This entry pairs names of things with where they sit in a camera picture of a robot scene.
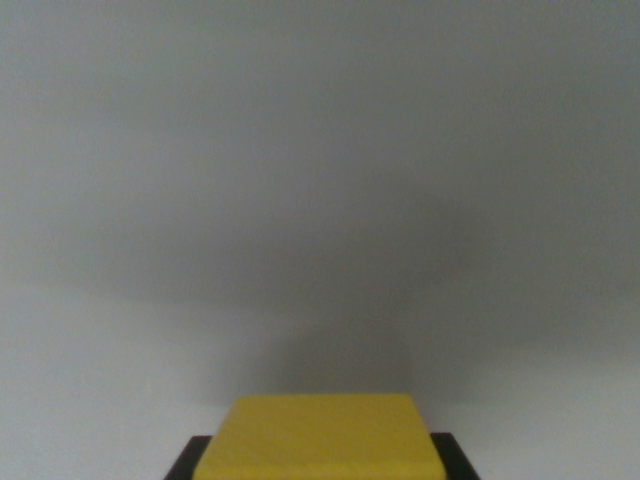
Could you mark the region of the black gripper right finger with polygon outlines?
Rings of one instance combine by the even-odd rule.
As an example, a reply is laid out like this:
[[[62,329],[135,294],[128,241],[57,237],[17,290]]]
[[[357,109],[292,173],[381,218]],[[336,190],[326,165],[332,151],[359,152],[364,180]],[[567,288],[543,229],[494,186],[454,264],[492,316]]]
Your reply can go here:
[[[433,432],[430,436],[444,465],[447,480],[481,479],[452,433]]]

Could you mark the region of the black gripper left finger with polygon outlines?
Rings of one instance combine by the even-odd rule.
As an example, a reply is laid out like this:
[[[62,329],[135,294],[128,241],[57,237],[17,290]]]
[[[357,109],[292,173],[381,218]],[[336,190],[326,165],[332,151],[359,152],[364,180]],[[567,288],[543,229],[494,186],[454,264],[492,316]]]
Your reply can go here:
[[[212,436],[191,437],[164,480],[192,480],[195,468],[211,440]]]

